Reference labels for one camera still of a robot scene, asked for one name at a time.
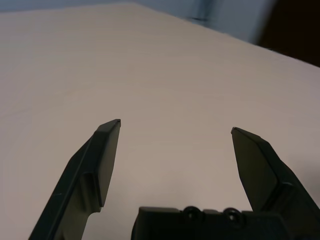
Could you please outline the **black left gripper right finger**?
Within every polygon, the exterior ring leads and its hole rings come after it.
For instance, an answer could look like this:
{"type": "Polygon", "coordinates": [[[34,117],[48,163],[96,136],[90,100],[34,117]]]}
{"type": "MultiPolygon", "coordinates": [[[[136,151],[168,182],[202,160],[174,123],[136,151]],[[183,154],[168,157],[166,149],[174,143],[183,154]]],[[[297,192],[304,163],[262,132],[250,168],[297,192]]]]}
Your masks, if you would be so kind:
{"type": "Polygon", "coordinates": [[[281,216],[297,240],[318,240],[320,209],[270,143],[238,127],[231,135],[239,178],[252,210],[281,216]]]}

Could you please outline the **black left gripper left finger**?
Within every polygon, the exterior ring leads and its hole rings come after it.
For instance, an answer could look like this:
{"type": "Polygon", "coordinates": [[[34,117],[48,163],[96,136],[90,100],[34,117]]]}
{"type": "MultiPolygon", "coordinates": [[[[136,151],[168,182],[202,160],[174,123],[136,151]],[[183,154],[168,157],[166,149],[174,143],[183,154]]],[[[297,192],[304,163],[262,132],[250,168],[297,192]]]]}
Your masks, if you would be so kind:
{"type": "Polygon", "coordinates": [[[88,218],[104,207],[116,159],[120,119],[100,125],[71,157],[31,240],[80,240],[88,218]]]}

